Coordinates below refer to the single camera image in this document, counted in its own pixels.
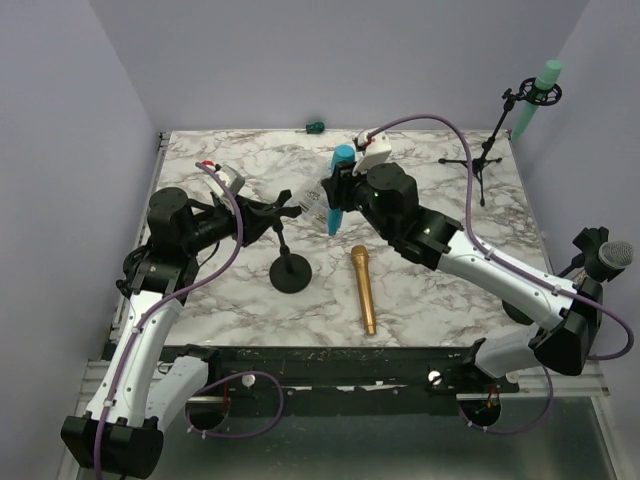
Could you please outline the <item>blue microphone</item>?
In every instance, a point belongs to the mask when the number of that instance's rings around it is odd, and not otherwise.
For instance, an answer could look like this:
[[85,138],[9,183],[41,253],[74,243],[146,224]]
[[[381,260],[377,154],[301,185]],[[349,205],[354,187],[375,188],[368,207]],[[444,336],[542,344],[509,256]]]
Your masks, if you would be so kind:
[[338,145],[331,160],[331,176],[329,182],[329,193],[327,194],[329,207],[327,211],[327,231],[330,236],[335,236],[341,226],[343,212],[339,207],[342,184],[339,182],[341,167],[340,164],[354,164],[355,150],[349,145]]

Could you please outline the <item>black blue-microphone desk stand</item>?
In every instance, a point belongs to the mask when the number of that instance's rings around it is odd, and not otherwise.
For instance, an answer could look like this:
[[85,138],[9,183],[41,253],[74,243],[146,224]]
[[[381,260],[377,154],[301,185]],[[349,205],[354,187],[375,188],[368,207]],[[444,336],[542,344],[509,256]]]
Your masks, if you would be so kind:
[[279,242],[279,257],[271,264],[269,278],[276,290],[295,294],[309,285],[312,271],[309,262],[303,256],[291,252],[284,238],[281,218],[270,220],[270,228],[276,233]]

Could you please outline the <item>black shock mount desk stand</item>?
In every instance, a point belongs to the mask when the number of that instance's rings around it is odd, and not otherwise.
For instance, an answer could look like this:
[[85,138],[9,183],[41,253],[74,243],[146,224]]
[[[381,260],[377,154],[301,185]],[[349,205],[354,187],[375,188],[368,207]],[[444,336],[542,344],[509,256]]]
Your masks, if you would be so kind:
[[118,291],[127,299],[130,298],[132,290],[132,282],[137,272],[137,269],[142,262],[146,254],[146,246],[141,245],[131,251],[123,261],[123,274],[124,278],[116,281],[115,285]]

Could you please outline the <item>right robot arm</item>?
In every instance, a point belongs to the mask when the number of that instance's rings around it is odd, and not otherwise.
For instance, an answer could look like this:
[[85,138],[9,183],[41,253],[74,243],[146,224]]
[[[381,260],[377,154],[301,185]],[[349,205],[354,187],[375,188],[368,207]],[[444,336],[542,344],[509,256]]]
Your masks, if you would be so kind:
[[460,367],[460,379],[480,392],[496,378],[541,365],[567,376],[581,374],[601,317],[575,299],[577,289],[481,242],[474,244],[462,225],[419,203],[417,183],[395,163],[364,174],[339,163],[322,180],[328,203],[358,211],[404,259],[464,279],[499,297],[530,325],[499,338],[474,343]]

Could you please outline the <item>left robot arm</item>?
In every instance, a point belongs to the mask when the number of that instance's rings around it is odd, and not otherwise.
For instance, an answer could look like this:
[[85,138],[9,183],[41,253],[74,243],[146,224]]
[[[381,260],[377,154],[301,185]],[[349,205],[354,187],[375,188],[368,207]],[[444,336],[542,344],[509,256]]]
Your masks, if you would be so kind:
[[123,263],[117,288],[128,300],[127,319],[108,370],[80,416],[65,419],[61,438],[78,464],[98,477],[106,473],[146,479],[161,456],[164,432],[196,392],[214,393],[222,380],[210,348],[188,347],[160,380],[154,375],[166,338],[189,291],[201,286],[200,251],[232,238],[237,248],[256,242],[280,218],[300,215],[292,194],[272,203],[235,198],[202,204],[177,187],[149,200],[147,243]]

